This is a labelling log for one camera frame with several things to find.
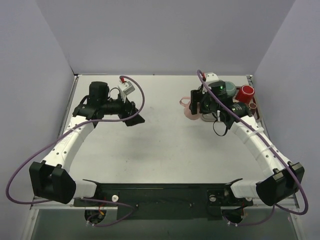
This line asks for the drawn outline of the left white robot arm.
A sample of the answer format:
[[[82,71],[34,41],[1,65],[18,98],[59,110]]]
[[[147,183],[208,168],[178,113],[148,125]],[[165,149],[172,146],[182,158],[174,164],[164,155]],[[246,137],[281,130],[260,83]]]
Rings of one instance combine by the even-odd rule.
[[[140,85],[130,77],[120,76],[116,87],[116,99],[110,97],[111,89],[106,82],[93,81],[86,95],[75,107],[70,121],[53,145],[52,150],[41,162],[33,162],[29,167],[32,190],[35,196],[62,204],[72,199],[83,199],[92,206],[99,205],[103,193],[97,190],[98,183],[93,180],[74,180],[70,174],[72,162],[88,135],[99,122],[106,122],[105,116],[115,115],[116,122],[126,126],[142,124],[141,108],[128,99]]]

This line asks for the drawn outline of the pink mug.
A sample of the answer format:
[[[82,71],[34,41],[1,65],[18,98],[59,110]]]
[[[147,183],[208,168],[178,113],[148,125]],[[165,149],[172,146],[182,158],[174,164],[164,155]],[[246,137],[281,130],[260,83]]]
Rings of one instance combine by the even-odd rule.
[[[195,121],[200,119],[200,106],[199,103],[197,103],[197,112],[196,114],[192,114],[190,110],[190,104],[191,104],[191,98],[189,96],[184,96],[180,99],[179,104],[184,107],[183,113],[186,118],[189,120]]]

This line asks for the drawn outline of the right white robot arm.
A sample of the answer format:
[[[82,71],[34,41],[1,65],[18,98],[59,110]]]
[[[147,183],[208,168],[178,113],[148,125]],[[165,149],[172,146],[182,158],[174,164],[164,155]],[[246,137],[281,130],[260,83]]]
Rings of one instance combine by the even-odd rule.
[[[191,90],[189,111],[191,115],[212,114],[224,123],[226,130],[234,133],[259,164],[265,180],[240,179],[223,192],[224,201],[236,204],[241,198],[259,198],[273,206],[299,190],[305,173],[304,167],[288,160],[266,137],[248,107],[228,96],[222,80],[201,85]]]

